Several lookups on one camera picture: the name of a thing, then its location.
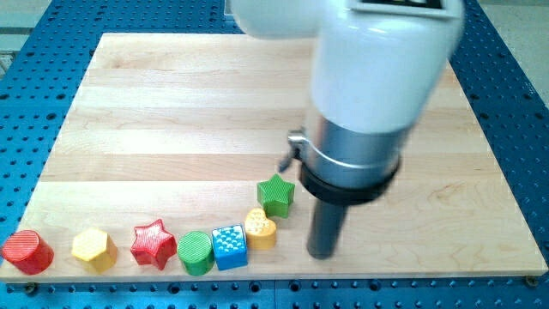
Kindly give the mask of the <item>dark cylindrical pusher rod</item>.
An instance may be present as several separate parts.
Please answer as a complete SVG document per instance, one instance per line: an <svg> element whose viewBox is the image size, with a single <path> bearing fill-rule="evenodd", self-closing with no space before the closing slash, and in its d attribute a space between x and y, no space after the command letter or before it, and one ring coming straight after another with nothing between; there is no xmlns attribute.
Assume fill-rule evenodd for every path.
<svg viewBox="0 0 549 309"><path fill-rule="evenodd" d="M307 240L307 250L313 258L327 259L334 254L347 209L345 205L315 202Z"/></svg>

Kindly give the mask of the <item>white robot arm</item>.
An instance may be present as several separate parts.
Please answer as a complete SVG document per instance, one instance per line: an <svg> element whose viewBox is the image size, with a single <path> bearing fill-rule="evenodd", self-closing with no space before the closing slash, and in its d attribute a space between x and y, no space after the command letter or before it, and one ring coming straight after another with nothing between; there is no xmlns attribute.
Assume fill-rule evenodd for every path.
<svg viewBox="0 0 549 309"><path fill-rule="evenodd" d="M309 108L288 134L280 169L299 161L317 202L307 241L317 259L335 249L348 208L380 197L401 164L464 28L460 1L232 0L238 27L257 39L316 41Z"/></svg>

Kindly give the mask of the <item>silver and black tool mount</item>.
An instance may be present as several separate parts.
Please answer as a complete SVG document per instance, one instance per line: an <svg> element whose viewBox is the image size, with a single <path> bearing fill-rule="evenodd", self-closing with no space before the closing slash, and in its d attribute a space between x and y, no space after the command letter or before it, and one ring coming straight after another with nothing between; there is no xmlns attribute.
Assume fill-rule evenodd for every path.
<svg viewBox="0 0 549 309"><path fill-rule="evenodd" d="M361 133L306 110L303 126L287 135L288 154L278 166L301 162L299 181L316 199L336 205L368 203L389 187L401 163L408 129Z"/></svg>

